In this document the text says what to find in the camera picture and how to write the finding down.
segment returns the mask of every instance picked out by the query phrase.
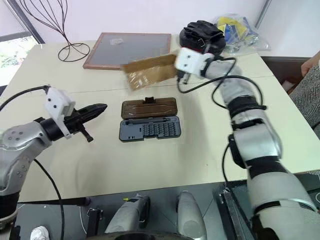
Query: brown case lid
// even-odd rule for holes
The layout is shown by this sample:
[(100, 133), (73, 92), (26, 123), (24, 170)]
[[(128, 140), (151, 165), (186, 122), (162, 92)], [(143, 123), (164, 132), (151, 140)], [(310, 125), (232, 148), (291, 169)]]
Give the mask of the brown case lid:
[(123, 119), (143, 119), (170, 117), (177, 115), (177, 103), (174, 97), (146, 97), (145, 100), (124, 101), (121, 108)]

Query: wire sculpture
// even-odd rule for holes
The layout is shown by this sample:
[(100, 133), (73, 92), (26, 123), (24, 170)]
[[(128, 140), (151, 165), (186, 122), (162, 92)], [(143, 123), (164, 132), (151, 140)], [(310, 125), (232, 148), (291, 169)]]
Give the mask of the wire sculpture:
[[(59, 53), (58, 58), (63, 62), (75, 62), (85, 58), (89, 52), (90, 47), (82, 42), (78, 43), (71, 43), (67, 38), (65, 32), (65, 23), (66, 17), (68, 12), (68, 1), (67, 0), (50, 0), (51, 3), (57, 2), (58, 10), (54, 11), (52, 4), (49, 0), (41, 1), (41, 0), (19, 0), (23, 9), (33, 18), (35, 18), (40, 23), (44, 24), (45, 26), (55, 30), (56, 32), (60, 33), (62, 37), (66, 40), (67, 46), (63, 47)], [(80, 57), (72, 59), (71, 58), (71, 51), (77, 51), (77, 55)]]

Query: person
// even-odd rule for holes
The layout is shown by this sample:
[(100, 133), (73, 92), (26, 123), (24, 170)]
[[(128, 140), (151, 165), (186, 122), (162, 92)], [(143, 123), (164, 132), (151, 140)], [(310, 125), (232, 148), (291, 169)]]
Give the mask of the person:
[(320, 51), (301, 65), (301, 74), (289, 96), (320, 139)]

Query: screwdriver bit set case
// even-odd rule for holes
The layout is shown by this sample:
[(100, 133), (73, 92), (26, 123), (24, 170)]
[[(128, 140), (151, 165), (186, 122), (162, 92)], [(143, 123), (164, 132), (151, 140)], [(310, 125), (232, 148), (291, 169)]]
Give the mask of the screwdriver bit set case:
[(144, 138), (169, 139), (181, 135), (176, 99), (146, 97), (145, 100), (124, 101), (121, 108), (119, 139), (122, 142), (143, 141)]

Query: cardboard piece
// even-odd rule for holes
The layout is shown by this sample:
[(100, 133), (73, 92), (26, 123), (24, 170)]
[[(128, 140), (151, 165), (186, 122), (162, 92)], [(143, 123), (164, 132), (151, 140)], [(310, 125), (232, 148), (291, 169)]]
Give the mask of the cardboard piece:
[(175, 54), (152, 57), (123, 65), (132, 90), (174, 78), (177, 70), (174, 66)]

